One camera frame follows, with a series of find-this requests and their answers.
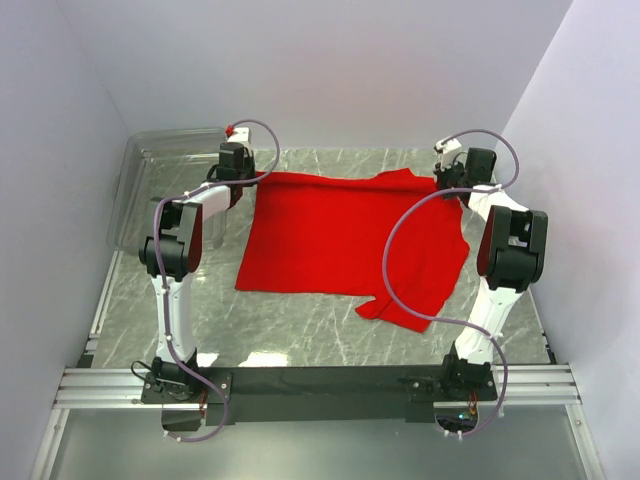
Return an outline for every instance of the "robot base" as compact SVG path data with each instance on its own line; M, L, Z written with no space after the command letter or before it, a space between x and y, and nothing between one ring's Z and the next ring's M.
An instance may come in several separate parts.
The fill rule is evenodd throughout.
M200 368L199 373L225 392L229 401L227 425L400 418L410 423L433 423L434 402L467 402L472 393L478 401L497 399L488 365L482 383L476 383L461 381L457 376L464 365L451 369L456 360L449 358L447 362L372 367L209 367ZM143 389L142 403L176 403L163 388L151 385ZM193 391L192 400L184 403L198 404L201 387ZM206 403L206 424L217 425L222 419L222 402L215 392L207 392ZM162 423L167 430L196 430L200 416L197 410L164 411Z

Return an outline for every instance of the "black mounting plate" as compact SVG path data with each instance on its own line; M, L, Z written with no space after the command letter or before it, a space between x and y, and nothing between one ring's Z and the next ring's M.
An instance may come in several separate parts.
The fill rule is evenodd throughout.
M441 365L341 367L210 367L199 373L229 392L227 424L237 422L363 420L403 418L434 422L434 402L467 401L469 392L449 388ZM496 400L491 381L475 389L479 401ZM198 403L199 397L185 403ZM145 389L142 403L177 403ZM223 406L207 396L207 425L216 425Z

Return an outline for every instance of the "cable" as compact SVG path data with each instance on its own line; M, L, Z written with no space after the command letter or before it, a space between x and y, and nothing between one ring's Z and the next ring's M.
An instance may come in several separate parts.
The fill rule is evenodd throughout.
M222 405L224 409L224 412L222 414L222 420L220 420L220 424L215 429L213 429L213 431L207 433L206 435L203 435L201 437L181 437L176 433L167 432L168 436L176 439L179 442L189 442L189 443L201 442L203 440L208 440L209 438L215 436L220 430L222 430L222 427L224 427L225 423L229 418L229 402L227 398L224 396L224 393L216 385L214 385L211 381L209 381L207 378L203 377L199 373L187 367L180 360L180 358L178 358L176 350L173 346L173 335L171 333L171 319L169 317L169 295L170 295L169 283L167 281L167 271L165 270L164 262L162 261L162 251L160 248L160 218L162 216L162 211L164 209L164 206L169 202L186 200L193 195L197 195L206 190L209 190L212 187L219 187L221 185L246 185L249 183L254 184L256 182L264 180L271 174L271 172L273 172L273 170L278 165L278 161L280 160L280 142L278 142L278 137L276 136L275 132L271 130L271 127L269 127L266 123L261 122L260 120L254 120L251 118L243 119L235 123L232 123L230 127L231 129L233 129L243 123L255 123L257 125L260 125L264 127L273 138L273 141L276 146L276 155L273 162L269 166L269 168L267 168L267 170L262 175L256 178L250 178L246 180L228 180L224 182L205 184L196 188L192 192L188 192L185 195L178 195L175 197L164 198L160 200L160 202L158 202L158 206L156 207L155 213L153 215L153 244L155 248L156 262L158 263L158 271L160 272L160 278L162 280L162 313L164 317L164 332L165 332L164 335L167 341L167 347L169 349L169 353L171 354L171 358L173 358L173 361L176 363L176 365L178 365L178 367L180 367L182 370L187 372L189 375L191 375L195 379L204 383L207 387L211 388L220 397L220 399L222 400Z
M501 141L507 147L507 149L509 150L509 152L513 156L513 162L515 164L515 172L513 174L513 177L511 178L511 180L509 180L507 183L505 183L502 187L501 186L497 186L497 187L489 189L489 190L479 190L479 189L474 189L474 188L463 188L463 187L460 187L460 188L449 188L449 189L444 189L444 190L438 190L437 192L433 192L433 193L427 195L422 200L419 200L418 202L416 202L411 208L409 208L409 210L407 210L402 215L402 217L400 217L400 219L396 222L394 227L391 229L391 233L389 234L389 237L387 238L387 243L384 246L384 253L382 255L382 279L384 281L384 286L387 289L387 292L389 293L389 295L391 296L393 301L396 302L400 308L402 308L405 312L410 313L411 315L414 315L414 316L416 316L418 318L422 318L423 320L429 320L431 322L449 323L449 324L453 324L453 325L460 325L462 327L470 327L470 328L473 328L474 330L477 330L478 332L482 333L487 338L489 338L489 340L491 341L491 343L495 347L496 351L498 352L498 355L500 356L500 360L502 360L502 366L504 368L504 378L502 380L502 388L500 390L500 395L498 397L498 402L496 403L496 406L494 407L493 411L487 417L486 420L484 420L480 425L478 425L473 430L471 430L469 432L466 432L466 433L463 433L462 436L469 436L469 435L474 435L476 433L479 433L489 423L491 423L491 421L500 412L500 409L502 408L502 404L504 403L504 397L507 394L507 381L509 379L509 366L507 364L507 358L505 357L504 352L500 348L500 344L498 343L498 341L495 339L495 337L488 330L486 330L486 329L484 329L484 328L482 328L482 327L480 327L478 325L475 325L473 323L466 322L464 320L456 320L456 319L453 319L453 318L426 315L424 313L417 312L416 310L414 310L411 307L407 306L402 300L400 300L400 298L398 297L396 292L393 290L393 287L391 286L391 282L389 281L389 271L388 270L389 270L389 252L391 251L391 244L393 243L393 239L395 238L396 234L398 233L398 230L400 229L402 224L407 220L407 218L409 218L417 209L419 209L422 205L427 203L429 200L432 200L434 198L440 197L442 195L449 195L449 194L452 194L452 193L482 193L482 194L487 194L488 195L488 194L491 194L491 193L498 192L502 188L506 188L506 187L508 187L510 185L513 185L513 183L517 180L518 175L520 174L520 160L518 158L518 154L516 153L515 149L511 146L511 144L509 142L507 142L507 140L505 140L501 135L499 135L499 134L497 134L495 132L492 132L491 130L485 130L485 129L481 129L481 128L465 130L463 132L456 133L454 135L451 135L451 136L447 137L445 140L442 141L442 144L444 145L449 140L452 140L453 138L461 137L462 135L466 135L468 133L485 133L487 135L491 135L492 137L497 138L499 141Z

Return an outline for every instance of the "metal frame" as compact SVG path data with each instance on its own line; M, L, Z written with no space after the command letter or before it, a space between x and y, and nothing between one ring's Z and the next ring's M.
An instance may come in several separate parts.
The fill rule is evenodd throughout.
M40 450L38 450L38 455L31 471L31 480L46 480L51 475L68 418L68 409L54 409L51 411L49 423L44 431Z
M604 468L600 461L598 449L593 440L591 429L587 424L587 420L582 405L567 405L567 416L571 422L571 431L573 438L578 447L578 453L582 460L582 466L587 475L588 480L604 480Z
M501 387L503 369L494 370ZM64 371L54 409L198 409L197 404L150 405L140 403L142 380L127 369L68 368ZM481 402L494 405L494 402ZM509 368L505 405L579 405L580 395L568 365L516 365ZM466 403L435 403L435 407Z

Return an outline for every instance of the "black bracket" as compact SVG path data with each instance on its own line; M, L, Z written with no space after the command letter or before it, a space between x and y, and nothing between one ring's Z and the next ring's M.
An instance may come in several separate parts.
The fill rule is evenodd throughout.
M445 190L454 187L473 188L476 185L491 185L493 168L496 165L496 152L485 148L470 148L464 162L454 161L453 164L442 169L436 163L433 173L436 175L436 186L438 190ZM469 195L466 194L445 194L444 198L459 196L465 205L469 202Z
M256 164L254 157L242 143L225 142L220 144L218 164L213 165L207 173L207 181L223 182L229 180L247 180L256 177ZM243 187L255 185L230 185L231 205L233 207L242 197Z
M464 372L465 365L457 361L456 356L444 365L208 367L198 372L225 392L230 425L393 418L432 423L434 402L466 402L472 392L479 401L497 398L488 364L482 368L481 380L461 378L457 373ZM194 398L185 403L198 403L197 394L201 391L202 384L196 385ZM206 424L216 425L222 419L223 405L215 392L208 391L207 398ZM179 403L172 396L169 401L163 392L152 387L145 387L141 400L142 403ZM163 416L163 422L174 423L176 429L199 424L197 415L185 415Z
M147 208L146 236L138 250L138 257L152 276L160 274L153 243L153 217L162 199L152 198ZM160 217L160 249L167 275L180 282L195 272L202 258L202 205L199 203L169 202Z
M538 281L544 267L547 214L492 206L478 251L478 275L491 290L514 288L523 292Z

